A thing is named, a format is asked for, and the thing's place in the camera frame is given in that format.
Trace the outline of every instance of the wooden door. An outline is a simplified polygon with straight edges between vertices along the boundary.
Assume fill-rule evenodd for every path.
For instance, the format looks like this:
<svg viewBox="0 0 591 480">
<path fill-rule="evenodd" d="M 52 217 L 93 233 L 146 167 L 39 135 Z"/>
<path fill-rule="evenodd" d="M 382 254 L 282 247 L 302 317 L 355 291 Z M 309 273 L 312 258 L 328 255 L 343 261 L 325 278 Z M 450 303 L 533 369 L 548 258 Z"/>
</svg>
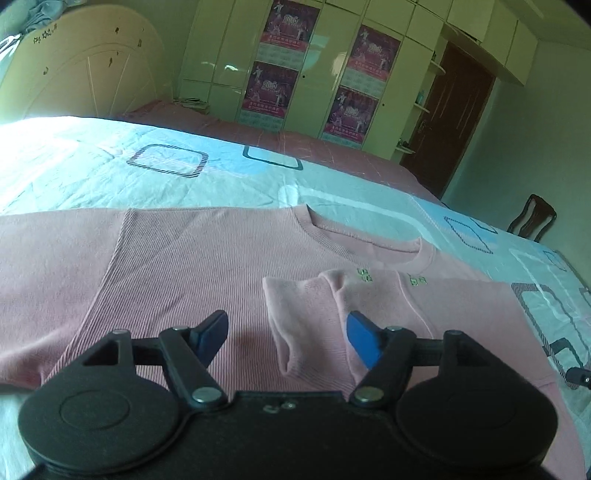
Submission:
<svg viewBox="0 0 591 480">
<path fill-rule="evenodd" d="M 414 154 L 401 165 L 441 198 L 476 127 L 495 77 L 476 60 L 447 44 L 441 66 L 410 141 Z"/>
</svg>

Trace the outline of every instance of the wooden chair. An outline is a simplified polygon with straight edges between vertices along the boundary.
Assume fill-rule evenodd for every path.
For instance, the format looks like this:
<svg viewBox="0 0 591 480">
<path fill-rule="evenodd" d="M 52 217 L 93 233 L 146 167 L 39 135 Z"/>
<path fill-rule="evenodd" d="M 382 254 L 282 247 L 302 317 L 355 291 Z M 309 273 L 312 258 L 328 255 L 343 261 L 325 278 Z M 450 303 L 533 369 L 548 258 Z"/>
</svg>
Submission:
<svg viewBox="0 0 591 480">
<path fill-rule="evenodd" d="M 530 207 L 531 202 L 534 202 L 534 210 L 531 212 L 529 220 L 527 220 L 519 229 L 518 235 L 523 238 L 529 238 L 532 235 L 532 233 L 534 233 L 534 231 L 549 218 L 550 221 L 542 228 L 542 230 L 540 230 L 540 233 L 538 233 L 534 238 L 534 242 L 539 242 L 542 236 L 548 231 L 548 229 L 556 220 L 556 211 L 551 207 L 551 205 L 548 202 L 546 202 L 542 197 L 538 197 L 537 195 L 530 195 L 530 198 L 528 198 L 527 202 L 525 202 L 523 211 L 515 220 L 511 222 L 507 231 L 509 233 L 513 233 L 513 230 L 515 230 L 517 225 L 519 225 L 519 223 L 525 218 L 525 214 L 527 213 L 527 210 Z"/>
</svg>

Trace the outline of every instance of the black circular disc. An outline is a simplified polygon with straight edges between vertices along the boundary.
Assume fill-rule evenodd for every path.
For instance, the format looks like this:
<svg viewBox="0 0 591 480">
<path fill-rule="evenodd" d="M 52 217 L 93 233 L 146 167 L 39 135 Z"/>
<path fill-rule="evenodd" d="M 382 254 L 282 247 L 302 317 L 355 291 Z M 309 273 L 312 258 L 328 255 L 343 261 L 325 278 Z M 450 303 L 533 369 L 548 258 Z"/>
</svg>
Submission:
<svg viewBox="0 0 591 480">
<path fill-rule="evenodd" d="M 444 463 L 506 469 L 541 461 L 557 428 L 554 407 L 524 382 L 435 377 L 408 390 L 396 419 L 408 440 Z"/>
<path fill-rule="evenodd" d="M 36 463 L 97 474 L 140 462 L 172 436 L 178 421 L 177 401 L 153 382 L 77 375 L 32 395 L 18 426 Z"/>
</svg>

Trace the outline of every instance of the pink sweater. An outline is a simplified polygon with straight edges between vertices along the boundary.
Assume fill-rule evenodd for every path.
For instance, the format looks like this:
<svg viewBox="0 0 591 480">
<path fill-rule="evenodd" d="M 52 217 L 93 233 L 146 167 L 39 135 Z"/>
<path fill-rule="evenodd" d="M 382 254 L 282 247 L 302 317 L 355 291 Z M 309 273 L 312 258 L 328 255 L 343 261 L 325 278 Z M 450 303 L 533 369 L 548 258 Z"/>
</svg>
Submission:
<svg viewBox="0 0 591 480">
<path fill-rule="evenodd" d="M 299 282 L 266 278 L 264 289 L 281 371 L 317 390 L 349 395 L 367 373 L 346 337 L 353 310 L 379 327 L 403 326 L 420 338 L 466 332 L 554 404 L 558 432 L 544 466 L 560 479 L 584 478 L 583 452 L 559 379 L 509 285 L 358 268 Z M 415 368 L 409 386 L 435 375 L 436 367 Z"/>
<path fill-rule="evenodd" d="M 225 309 L 209 371 L 228 393 L 313 390 L 280 370 L 262 279 L 357 268 L 487 279 L 422 239 L 367 236 L 306 206 L 0 216 L 0 381 L 37 387 L 112 329 L 152 337 Z"/>
</svg>

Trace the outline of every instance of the wall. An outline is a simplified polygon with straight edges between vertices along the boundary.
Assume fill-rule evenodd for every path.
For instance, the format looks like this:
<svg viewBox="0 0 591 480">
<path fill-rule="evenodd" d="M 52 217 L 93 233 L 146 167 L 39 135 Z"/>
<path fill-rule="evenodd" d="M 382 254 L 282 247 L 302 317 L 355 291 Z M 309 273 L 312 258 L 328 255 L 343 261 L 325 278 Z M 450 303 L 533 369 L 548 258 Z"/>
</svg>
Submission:
<svg viewBox="0 0 591 480">
<path fill-rule="evenodd" d="M 501 84 L 450 208 L 506 229 L 535 193 L 557 211 L 542 243 L 591 283 L 591 51 L 542 42 L 526 87 Z"/>
<path fill-rule="evenodd" d="M 117 4 L 132 8 L 158 31 L 169 58 L 176 88 L 189 31 L 199 0 L 89 0 L 89 4 Z"/>
</svg>

